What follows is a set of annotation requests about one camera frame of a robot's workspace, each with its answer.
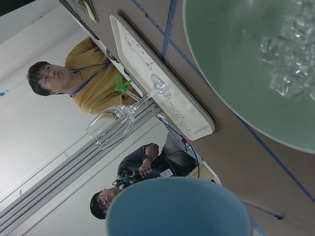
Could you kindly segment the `green tipped metal rod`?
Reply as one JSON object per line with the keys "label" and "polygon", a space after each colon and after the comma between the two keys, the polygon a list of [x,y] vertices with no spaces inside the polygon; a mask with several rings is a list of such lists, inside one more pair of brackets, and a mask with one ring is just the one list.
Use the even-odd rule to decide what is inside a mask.
{"label": "green tipped metal rod", "polygon": [[136,101],[140,101],[141,98],[139,96],[135,95],[134,93],[132,93],[128,90],[130,83],[131,83],[131,80],[123,83],[123,79],[122,79],[121,75],[117,75],[116,76],[115,91],[122,92],[122,93],[127,94],[128,96],[132,97]]}

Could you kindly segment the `person in yellow shirt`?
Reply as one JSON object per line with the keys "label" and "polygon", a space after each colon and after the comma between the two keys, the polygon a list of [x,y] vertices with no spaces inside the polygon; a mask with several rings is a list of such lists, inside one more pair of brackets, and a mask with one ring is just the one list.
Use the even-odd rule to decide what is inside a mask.
{"label": "person in yellow shirt", "polygon": [[68,94],[83,112],[98,115],[109,107],[136,102],[115,90],[118,75],[121,72],[87,37],[69,52],[64,66],[39,61],[29,68],[27,79],[34,93]]}

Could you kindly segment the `clear wine glass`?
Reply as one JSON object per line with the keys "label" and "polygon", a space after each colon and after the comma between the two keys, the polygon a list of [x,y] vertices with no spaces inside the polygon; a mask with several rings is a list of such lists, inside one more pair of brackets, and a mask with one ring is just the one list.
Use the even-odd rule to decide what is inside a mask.
{"label": "clear wine glass", "polygon": [[151,75],[151,91],[133,105],[117,105],[102,111],[86,128],[87,135],[104,150],[125,138],[134,123],[136,110],[149,98],[161,94],[168,101],[172,98],[166,83],[156,74]]}

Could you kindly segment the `yellow sponge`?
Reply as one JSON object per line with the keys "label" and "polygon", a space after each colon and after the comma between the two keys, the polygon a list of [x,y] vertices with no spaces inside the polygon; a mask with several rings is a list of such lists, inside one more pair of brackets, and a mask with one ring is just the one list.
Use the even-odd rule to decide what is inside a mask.
{"label": "yellow sponge", "polygon": [[83,7],[87,16],[95,23],[98,23],[98,17],[97,17],[92,1],[91,0],[78,0],[77,2],[80,6]]}

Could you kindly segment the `light blue plastic cup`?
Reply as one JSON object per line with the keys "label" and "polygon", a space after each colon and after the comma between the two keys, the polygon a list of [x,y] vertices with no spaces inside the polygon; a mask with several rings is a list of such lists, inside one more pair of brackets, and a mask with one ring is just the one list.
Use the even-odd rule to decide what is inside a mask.
{"label": "light blue plastic cup", "polygon": [[251,236],[252,222],[221,185],[169,177],[123,190],[109,208],[106,229],[109,236]]}

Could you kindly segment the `light green ceramic bowl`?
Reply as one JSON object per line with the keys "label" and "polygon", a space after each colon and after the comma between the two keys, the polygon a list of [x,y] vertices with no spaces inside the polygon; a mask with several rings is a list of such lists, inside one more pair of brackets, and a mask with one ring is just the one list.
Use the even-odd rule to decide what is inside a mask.
{"label": "light green ceramic bowl", "polygon": [[241,119],[269,138],[314,153],[315,103],[270,88],[275,66],[260,44],[280,33],[291,0],[186,0],[183,22],[191,53],[209,86]]}

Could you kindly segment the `cream bear tray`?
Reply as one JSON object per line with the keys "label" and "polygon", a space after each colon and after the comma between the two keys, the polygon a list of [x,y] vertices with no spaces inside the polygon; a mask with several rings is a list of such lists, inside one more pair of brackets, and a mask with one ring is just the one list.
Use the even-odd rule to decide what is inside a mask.
{"label": "cream bear tray", "polygon": [[151,92],[156,79],[160,79],[169,89],[167,96],[160,93],[154,95],[153,99],[178,129],[192,141],[212,134],[215,125],[211,116],[126,20],[111,15],[110,22],[119,59],[143,89]]}

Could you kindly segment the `ice cubes in green bowl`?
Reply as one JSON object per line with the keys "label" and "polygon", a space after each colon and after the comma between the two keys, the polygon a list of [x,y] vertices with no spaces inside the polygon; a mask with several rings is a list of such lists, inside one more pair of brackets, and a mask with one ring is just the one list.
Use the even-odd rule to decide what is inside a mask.
{"label": "ice cubes in green bowl", "polygon": [[285,98],[315,98],[315,2],[296,0],[276,37],[260,44],[260,59],[273,66],[270,89]]}

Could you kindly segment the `seated operator dark shirt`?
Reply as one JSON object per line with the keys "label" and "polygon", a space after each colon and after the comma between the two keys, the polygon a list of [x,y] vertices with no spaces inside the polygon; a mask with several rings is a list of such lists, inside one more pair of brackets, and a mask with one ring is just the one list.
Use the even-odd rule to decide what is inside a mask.
{"label": "seated operator dark shirt", "polygon": [[197,160],[181,150],[170,134],[167,135],[162,149],[155,143],[142,145],[119,164],[117,174],[124,179],[92,196],[91,214],[97,219],[105,219],[114,198],[132,185],[130,181],[138,183],[160,177],[161,174],[167,174],[168,177],[185,177],[197,165]]}

